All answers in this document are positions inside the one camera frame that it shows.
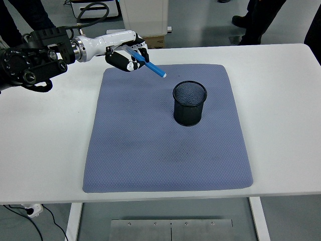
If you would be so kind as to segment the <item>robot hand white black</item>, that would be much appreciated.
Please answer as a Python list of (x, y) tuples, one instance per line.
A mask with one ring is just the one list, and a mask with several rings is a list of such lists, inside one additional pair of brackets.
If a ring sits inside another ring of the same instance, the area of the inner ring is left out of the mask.
[[(81, 60), (84, 62), (90, 61), (94, 56), (104, 55), (108, 64), (125, 72), (137, 70), (149, 62), (147, 43), (134, 31), (117, 32), (94, 39), (88, 37), (80, 39), (83, 44), (80, 48)], [(127, 58), (119, 53), (126, 49), (134, 51), (140, 58), (135, 58), (133, 55)]]

